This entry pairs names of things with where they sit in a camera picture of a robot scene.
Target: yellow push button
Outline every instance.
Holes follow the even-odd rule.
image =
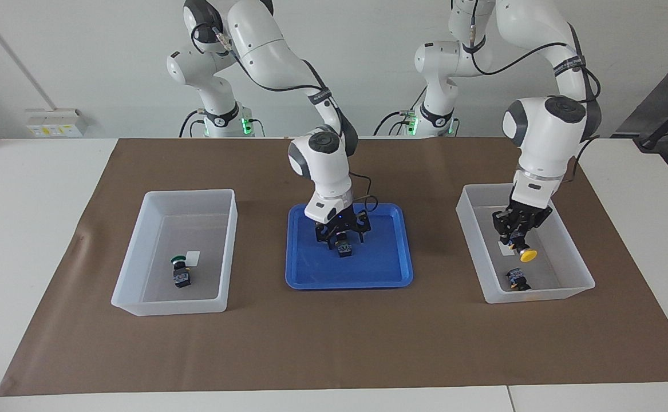
[[[525,250],[521,253],[519,256],[519,260],[522,261],[522,263],[527,263],[532,261],[534,258],[537,258],[537,251],[534,249],[528,249]]]

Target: brown mat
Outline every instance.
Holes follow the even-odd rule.
[[[595,289],[488,305],[454,208],[465,184],[510,181],[519,151],[495,138],[362,141],[352,170],[404,211],[414,281],[297,292],[284,282],[287,211],[313,185],[286,146],[119,141],[0,395],[668,381],[668,321],[582,174],[554,203]],[[144,193],[203,188],[237,195],[228,310],[112,307]]]

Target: green led light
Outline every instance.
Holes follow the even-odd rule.
[[[410,119],[410,125],[408,126],[408,133],[410,133],[411,136],[415,136],[415,132],[418,130],[418,118],[413,117]]]
[[[250,125],[250,121],[245,119],[244,117],[242,118],[242,131],[245,134],[252,133],[252,125]]]

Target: white wall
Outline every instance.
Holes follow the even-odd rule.
[[[668,73],[668,0],[556,3],[603,82],[600,132],[608,136]],[[175,136],[184,115],[200,105],[193,89],[169,78],[164,63],[167,54],[189,44],[182,4],[0,2],[0,36],[53,104],[88,118],[90,136]],[[409,107],[423,87],[412,63],[418,45],[451,39],[447,0],[277,0],[275,7],[290,47],[315,65],[362,135],[371,134],[384,114]],[[523,52],[501,41],[493,21],[488,38],[496,65]],[[265,122],[268,135],[304,133],[320,122],[298,92],[258,89],[239,68],[222,76]],[[501,136],[501,115],[510,102],[556,92],[551,68],[540,57],[500,76],[459,84],[464,136]],[[46,105],[31,87],[0,45],[0,137],[27,136],[22,110]]]

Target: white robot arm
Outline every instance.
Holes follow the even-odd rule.
[[[496,19],[499,33],[508,42],[539,49],[554,69],[560,93],[515,101],[502,123],[504,134],[522,155],[509,206],[494,213],[494,227],[501,242],[528,262],[537,251],[525,243],[525,236],[552,212],[548,202],[562,182],[570,157],[600,125],[600,106],[588,76],[596,79],[586,68],[578,36],[551,0],[496,0]]]
[[[357,133],[313,66],[290,50],[262,3],[258,0],[235,3],[227,14],[227,31],[239,52],[240,65],[250,79],[272,91],[300,89],[323,118],[323,125],[292,141],[288,157],[298,175],[315,183],[306,216],[319,224],[328,224],[351,208],[354,201],[347,156],[357,148]]]
[[[273,92],[300,90],[323,118],[323,125],[295,138],[288,149],[294,172],[315,183],[315,192],[305,208],[305,215],[316,222],[318,241],[333,241],[340,256],[351,255],[345,232],[369,231],[367,211],[354,212],[354,195],[349,177],[349,159],[357,148],[357,131],[331,96],[331,91],[310,63],[290,50],[277,23],[269,0],[239,0],[225,16],[206,0],[211,10],[197,11],[207,18],[187,16],[187,27],[201,47],[214,47],[213,55],[231,55],[245,74],[258,86]]]
[[[211,26],[222,21],[206,0],[186,0],[184,23],[196,49],[184,47],[166,58],[169,75],[199,92],[205,110],[205,134],[211,137],[252,136],[252,112],[235,101],[230,83],[214,74],[235,63],[216,39]]]
[[[416,67],[428,82],[414,134],[443,135],[457,96],[453,77],[488,72],[492,53],[485,29],[496,14],[499,34],[509,43],[539,53],[554,69],[559,96],[519,99],[502,123],[504,133],[522,151],[506,211],[494,213],[501,242],[517,250],[522,261],[537,256],[525,243],[530,229],[550,215],[548,202],[560,186],[567,163],[582,139],[600,124],[600,107],[590,86],[585,58],[574,28],[551,0],[464,0],[454,2],[449,28],[457,42],[431,42],[418,49]]]
[[[475,14],[475,31],[471,31],[473,2],[454,2],[448,21],[455,42],[427,42],[415,52],[415,68],[423,75],[428,86],[425,99],[410,119],[409,133],[416,136],[443,136],[449,132],[453,119],[458,86],[453,78],[475,77],[481,73],[472,63],[472,55],[480,66],[491,67],[493,53],[486,44],[486,25],[494,8],[493,2],[481,2]],[[469,46],[472,37],[480,39]]]

